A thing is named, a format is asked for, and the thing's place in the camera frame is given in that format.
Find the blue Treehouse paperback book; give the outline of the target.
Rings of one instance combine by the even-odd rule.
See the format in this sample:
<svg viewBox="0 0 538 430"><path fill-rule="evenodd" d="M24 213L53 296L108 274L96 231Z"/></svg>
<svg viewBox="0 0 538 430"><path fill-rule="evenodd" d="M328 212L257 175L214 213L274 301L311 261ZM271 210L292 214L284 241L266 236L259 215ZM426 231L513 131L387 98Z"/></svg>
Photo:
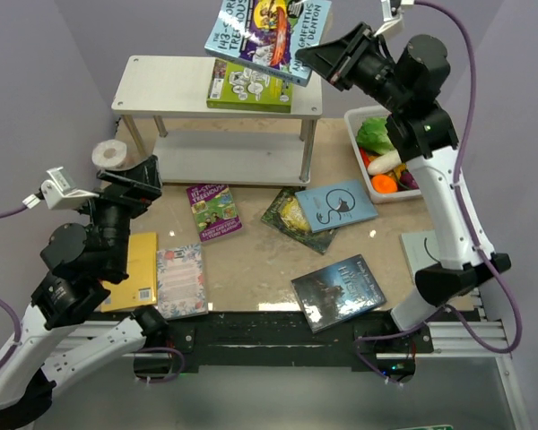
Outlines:
<svg viewBox="0 0 538 430"><path fill-rule="evenodd" d="M223 1L204 50L306 87L312 72L296 54L320 43L331 5L330 1Z"/></svg>

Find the purple Treehouse paperback book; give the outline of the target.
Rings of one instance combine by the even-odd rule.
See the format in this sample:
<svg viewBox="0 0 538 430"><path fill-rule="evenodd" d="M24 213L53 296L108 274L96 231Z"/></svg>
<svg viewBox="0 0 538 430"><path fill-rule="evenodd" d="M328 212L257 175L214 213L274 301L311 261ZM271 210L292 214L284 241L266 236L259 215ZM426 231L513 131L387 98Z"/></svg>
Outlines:
<svg viewBox="0 0 538 430"><path fill-rule="evenodd" d="M187 188L187 198L202 243L225 237L243 228L227 185L193 185Z"/></svg>

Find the green cartoon paperback book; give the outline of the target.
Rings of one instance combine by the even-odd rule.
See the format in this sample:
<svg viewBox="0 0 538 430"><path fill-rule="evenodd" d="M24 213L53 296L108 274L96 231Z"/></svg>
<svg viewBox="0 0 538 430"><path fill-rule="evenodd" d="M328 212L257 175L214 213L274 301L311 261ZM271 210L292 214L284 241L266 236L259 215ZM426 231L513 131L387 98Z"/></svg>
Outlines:
<svg viewBox="0 0 538 430"><path fill-rule="evenodd" d="M289 82L243 65L214 61L207 94L208 108L289 114L293 87Z"/></svg>

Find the dark glossy hardcover book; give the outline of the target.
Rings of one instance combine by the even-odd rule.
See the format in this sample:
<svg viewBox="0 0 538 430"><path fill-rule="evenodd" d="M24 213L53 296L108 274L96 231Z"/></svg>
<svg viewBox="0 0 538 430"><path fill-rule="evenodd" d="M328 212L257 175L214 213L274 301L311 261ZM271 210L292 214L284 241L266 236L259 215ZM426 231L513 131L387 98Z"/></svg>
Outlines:
<svg viewBox="0 0 538 430"><path fill-rule="evenodd" d="M314 333L386 303L386 296L360 254L291 281L299 306Z"/></svg>

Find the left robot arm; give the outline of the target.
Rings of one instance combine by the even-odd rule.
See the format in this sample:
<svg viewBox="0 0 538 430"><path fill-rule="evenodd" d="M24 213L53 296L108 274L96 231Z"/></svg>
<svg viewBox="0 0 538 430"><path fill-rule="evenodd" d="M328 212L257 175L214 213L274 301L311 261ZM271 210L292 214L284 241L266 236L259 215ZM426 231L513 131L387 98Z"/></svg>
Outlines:
<svg viewBox="0 0 538 430"><path fill-rule="evenodd" d="M51 210L77 211L90 221L58 227L40 253L48 272L0 351L0 419L16 418L23 426L43 415L54 396L86 372L141 348L158 351L167 343L165 319L153 305L142 305L109 333L60 358L51 356L109 297L103 284L128 279L130 223L161 197L156 156L123 171L101 169L97 177L107 186L85 191L64 168L51 168L35 196Z"/></svg>

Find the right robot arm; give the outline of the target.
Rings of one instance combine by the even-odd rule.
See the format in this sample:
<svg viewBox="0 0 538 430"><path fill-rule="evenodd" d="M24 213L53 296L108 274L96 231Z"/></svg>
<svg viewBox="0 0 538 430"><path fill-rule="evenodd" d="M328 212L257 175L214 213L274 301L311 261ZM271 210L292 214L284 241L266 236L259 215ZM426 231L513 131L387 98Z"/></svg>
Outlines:
<svg viewBox="0 0 538 430"><path fill-rule="evenodd" d="M432 219L439 260L416 272L416 289L392 309L393 322L381 331L387 349L403 351L413 341L412 329L441 306L511 267L509 256L497 252L483 232L456 170L456 130L437 102L450 73L447 49L432 36L417 35L392 62L373 30L361 23L341 39L299 49L296 57L336 89L356 86L388 111L388 137Z"/></svg>

